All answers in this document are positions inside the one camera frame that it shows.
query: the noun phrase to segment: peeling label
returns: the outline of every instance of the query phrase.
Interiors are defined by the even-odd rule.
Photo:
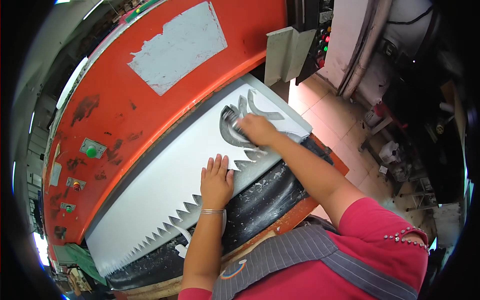
[[[213,4],[205,1],[165,23],[163,33],[145,41],[128,65],[161,96],[226,47]]]
[[[61,164],[55,162],[52,167],[52,172],[50,173],[50,185],[58,186],[59,177],[61,172]]]

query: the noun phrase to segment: red shirt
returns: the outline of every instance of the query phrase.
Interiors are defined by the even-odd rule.
[[[369,266],[395,277],[420,290],[427,270],[428,252],[418,244],[395,242],[385,235],[395,235],[410,223],[381,207],[372,198],[362,198],[343,213],[338,231],[327,231],[338,248]],[[425,233],[417,232],[428,243]],[[179,300],[208,300],[212,292],[201,288],[186,288]],[[330,270],[322,261],[293,265],[257,281],[236,295],[243,299],[373,299],[372,296]]]

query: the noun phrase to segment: gray striped apron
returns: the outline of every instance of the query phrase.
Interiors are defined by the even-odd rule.
[[[302,262],[321,260],[332,271],[378,299],[416,299],[417,291],[341,252],[321,225],[296,228],[260,243],[229,265],[216,280],[212,300],[230,300],[270,273]]]

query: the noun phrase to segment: fluorescent light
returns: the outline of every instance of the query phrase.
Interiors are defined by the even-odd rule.
[[[33,124],[33,116],[35,115],[35,111],[32,112],[32,119],[30,120],[30,129],[28,130],[28,134],[32,133],[32,124]]]
[[[12,194],[13,194],[13,181],[15,180],[15,166],[17,165],[17,162],[13,162],[13,170],[12,170]]]
[[[84,20],[94,11],[95,8],[97,8],[101,3],[103,2],[103,0],[100,0],[99,3],[97,3],[84,17]]]
[[[68,79],[67,83],[65,84],[65,87],[63,88],[63,90],[60,94],[60,97],[59,97],[59,100],[58,100],[57,106],[56,106],[57,109],[60,109],[62,107],[63,103],[65,102],[65,100],[67,100],[67,96],[70,93],[70,91],[72,90],[73,84],[77,80],[78,75],[80,74],[80,71],[83,70],[84,66],[87,64],[87,61],[88,61],[88,58],[85,57],[78,64],[78,66],[75,68],[75,70],[73,71],[72,75]]]
[[[432,244],[430,245],[430,248],[428,249],[428,251],[432,250],[432,249],[437,249],[437,238],[435,237],[435,239],[433,240]]]
[[[38,256],[40,256],[42,265],[50,265],[50,262],[48,261],[48,253],[47,253],[47,248],[48,248],[47,240],[42,239],[41,236],[36,232],[33,233],[33,238],[35,240],[35,245],[38,250]]]

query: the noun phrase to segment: woman's right hand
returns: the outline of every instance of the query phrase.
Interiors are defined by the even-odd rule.
[[[271,146],[281,135],[275,126],[263,116],[247,114],[238,123],[250,141],[258,146]]]

